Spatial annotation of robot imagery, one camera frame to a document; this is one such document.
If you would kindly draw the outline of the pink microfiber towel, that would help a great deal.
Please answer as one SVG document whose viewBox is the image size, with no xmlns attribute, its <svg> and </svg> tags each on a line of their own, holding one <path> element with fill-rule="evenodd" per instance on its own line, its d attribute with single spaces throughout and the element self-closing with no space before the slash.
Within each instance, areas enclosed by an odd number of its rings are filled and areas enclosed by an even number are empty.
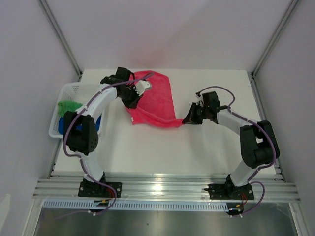
<svg viewBox="0 0 315 236">
<path fill-rule="evenodd" d="M 146 124 L 158 128 L 178 128 L 182 126 L 182 119 L 176 118 L 172 89 L 169 77 L 155 71 L 137 71 L 136 79 L 153 73 L 147 79 L 152 88 L 144 92 L 137 104 L 137 108 L 126 111 L 131 117 L 133 125 Z"/>
</svg>

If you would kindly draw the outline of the green microfiber towel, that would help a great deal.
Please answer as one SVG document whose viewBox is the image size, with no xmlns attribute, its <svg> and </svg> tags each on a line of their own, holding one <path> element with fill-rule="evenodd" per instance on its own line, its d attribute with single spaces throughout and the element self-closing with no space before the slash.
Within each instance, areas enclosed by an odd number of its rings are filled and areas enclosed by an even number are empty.
<svg viewBox="0 0 315 236">
<path fill-rule="evenodd" d="M 77 109 L 79 109 L 82 106 L 83 106 L 82 103 L 78 103 L 71 100 L 62 100 L 57 103 L 58 115 L 60 117 L 64 117 L 66 112 L 68 111 L 75 112 Z"/>
</svg>

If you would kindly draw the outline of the blue microfiber towel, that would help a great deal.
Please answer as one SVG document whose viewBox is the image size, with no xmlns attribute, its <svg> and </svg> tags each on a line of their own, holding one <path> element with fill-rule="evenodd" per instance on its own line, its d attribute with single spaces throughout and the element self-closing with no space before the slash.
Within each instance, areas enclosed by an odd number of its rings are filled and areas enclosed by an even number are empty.
<svg viewBox="0 0 315 236">
<path fill-rule="evenodd" d="M 100 125 L 101 125 L 101 116 L 98 117 L 95 127 L 98 133 L 100 133 Z M 82 125 L 76 126 L 76 130 L 82 130 Z M 63 117 L 60 118 L 59 120 L 59 125 L 58 125 L 58 132 L 63 135 Z"/>
</svg>

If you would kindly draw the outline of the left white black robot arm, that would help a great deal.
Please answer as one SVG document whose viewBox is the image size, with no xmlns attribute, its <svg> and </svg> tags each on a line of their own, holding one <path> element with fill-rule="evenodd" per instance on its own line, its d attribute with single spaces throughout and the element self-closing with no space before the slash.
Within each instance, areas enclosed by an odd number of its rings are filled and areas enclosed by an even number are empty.
<svg viewBox="0 0 315 236">
<path fill-rule="evenodd" d="M 127 68 L 118 67 L 114 75 L 100 81 L 97 92 L 83 106 L 74 112 L 67 111 L 63 116 L 63 150 L 68 157 L 77 157 L 84 173 L 80 184 L 80 197 L 116 198 L 117 189 L 106 181 L 95 151 L 99 135 L 97 119 L 105 108 L 117 98 L 124 106 L 135 109 L 139 100 L 152 85 L 148 78 L 152 72 L 136 79 Z"/>
</svg>

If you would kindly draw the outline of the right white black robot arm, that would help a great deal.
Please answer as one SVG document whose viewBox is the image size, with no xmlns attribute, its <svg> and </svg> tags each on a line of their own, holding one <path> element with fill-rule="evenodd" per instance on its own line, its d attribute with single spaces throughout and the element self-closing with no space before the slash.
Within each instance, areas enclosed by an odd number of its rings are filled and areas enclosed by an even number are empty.
<svg viewBox="0 0 315 236">
<path fill-rule="evenodd" d="M 240 137 L 241 162 L 229 174 L 224 184 L 209 184 L 205 190 L 211 199 L 239 199 L 250 193 L 250 181 L 262 169 L 271 167 L 280 155 L 276 137 L 269 121 L 255 122 L 221 105 L 216 92 L 197 93 L 198 102 L 193 102 L 183 124 L 201 125 L 208 119 L 224 126 Z"/>
</svg>

